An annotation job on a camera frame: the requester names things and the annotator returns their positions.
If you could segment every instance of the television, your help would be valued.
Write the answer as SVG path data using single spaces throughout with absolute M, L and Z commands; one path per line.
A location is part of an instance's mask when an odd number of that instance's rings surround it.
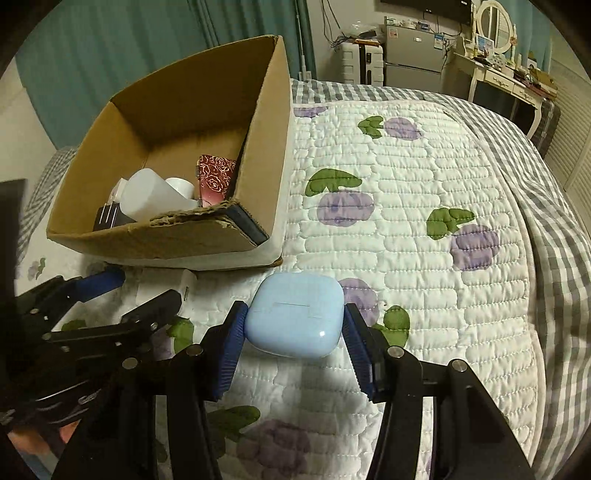
M 380 0 L 385 4 L 411 7 L 421 12 L 472 25 L 472 0 Z

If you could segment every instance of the white quilt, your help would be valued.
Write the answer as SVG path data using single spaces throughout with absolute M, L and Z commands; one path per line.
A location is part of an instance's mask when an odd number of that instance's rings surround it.
M 176 330 L 178 338 L 161 334 L 158 353 L 182 347 L 181 330 L 198 342 L 234 300 L 249 303 L 274 271 L 328 275 L 366 322 L 377 322 L 389 341 L 418 359 L 466 359 L 531 462 L 545 392 L 531 326 L 533 261 L 524 222 L 486 145 L 430 102 L 340 101 L 296 105 L 294 112 L 283 265 L 198 273 L 191 322 Z M 58 274 L 100 268 L 46 240 L 47 217 L 21 264 L 19 292 Z M 77 319 L 86 326 L 116 322 L 135 306 L 138 270 L 126 268 L 122 289 L 76 306 L 57 328 Z M 260 418 L 224 435 L 225 478 L 365 478 L 383 406 L 359 391 L 342 339 L 318 361 L 279 358 L 245 344 L 232 387 L 215 408 L 237 406 L 253 407 L 247 411 Z M 418 479 L 428 478 L 429 401 L 423 420 Z

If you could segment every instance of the teal curtain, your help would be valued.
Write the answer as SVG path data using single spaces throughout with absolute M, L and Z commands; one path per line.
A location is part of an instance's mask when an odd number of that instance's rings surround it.
M 207 48 L 280 34 L 297 77 L 297 10 L 314 74 L 305 0 L 62 0 L 19 49 L 17 68 L 56 148 L 77 145 L 116 92 Z
M 542 12 L 528 0 L 498 0 L 517 26 L 517 48 L 515 58 L 519 53 L 523 56 L 523 64 L 530 51 L 535 55 L 538 68 L 548 71 L 552 54 L 550 40 L 551 22 Z
M 316 77 L 314 50 L 306 0 L 189 0 L 196 17 L 208 25 L 211 46 L 222 45 L 261 34 L 282 35 L 285 40 L 290 75 L 301 70 L 296 13 L 300 14 L 301 39 L 306 68 Z

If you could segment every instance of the vanity table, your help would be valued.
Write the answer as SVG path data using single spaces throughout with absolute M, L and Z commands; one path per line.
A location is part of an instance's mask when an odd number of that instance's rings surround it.
M 502 72 L 486 67 L 481 63 L 469 59 L 457 52 L 454 53 L 454 59 L 451 66 L 455 66 L 455 68 L 461 72 L 464 72 L 472 77 L 470 91 L 468 93 L 468 101 L 470 103 L 474 102 L 474 95 L 476 93 L 478 82 L 484 82 L 514 97 L 513 109 L 511 111 L 511 116 L 509 117 L 509 120 L 511 121 L 514 119 L 515 112 L 520 101 L 533 106 L 535 109 L 534 121 L 531 124 L 530 131 L 527 133 L 527 138 L 530 140 L 532 139 L 542 120 L 542 103 L 544 102 L 544 98 L 542 96 L 538 95 L 532 90 L 529 90 L 529 88 L 527 88 L 521 82 L 503 75 Z
M 452 75 L 448 76 L 451 77 L 451 81 L 445 82 L 446 85 L 444 85 L 443 93 L 466 98 L 466 90 L 460 88 L 462 82 L 454 75 L 456 72 L 463 72 L 471 78 L 467 96 L 470 103 L 475 102 L 474 98 L 478 84 L 487 83 L 495 89 L 501 90 L 512 96 L 512 106 L 508 103 L 507 109 L 504 113 L 504 116 L 510 121 L 515 121 L 520 102 L 525 102 L 526 104 L 531 105 L 534 108 L 534 116 L 531 127 L 527 133 L 527 138 L 531 140 L 543 118 L 542 105 L 544 103 L 544 97 L 513 78 L 513 68 L 516 66 L 515 46 L 518 41 L 517 28 L 511 22 L 511 18 L 505 8 L 498 1 L 484 0 L 478 9 L 478 12 L 474 12 L 472 38 L 473 43 L 469 47 L 466 47 L 463 39 L 458 39 L 458 42 L 456 43 L 456 52 L 450 63 L 449 72 Z M 480 41 L 488 43 L 489 47 L 482 49 L 480 47 Z M 475 53 L 474 43 L 477 45 L 479 54 L 488 56 L 487 60 L 490 63 L 498 63 L 499 67 L 502 66 L 502 71 L 495 69 L 492 66 L 485 66 L 470 58 L 472 57 L 472 54 Z M 511 50 L 511 59 L 506 60 L 505 54 L 509 52 L 509 50 Z M 521 125 L 521 128 L 524 130 L 527 130 L 527 127 L 528 124 Z

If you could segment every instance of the oval mirror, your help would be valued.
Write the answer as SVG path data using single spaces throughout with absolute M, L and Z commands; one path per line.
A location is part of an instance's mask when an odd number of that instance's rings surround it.
M 495 44 L 495 53 L 505 53 L 511 48 L 513 23 L 509 14 L 496 0 L 485 0 L 476 14 L 478 33 L 490 38 Z

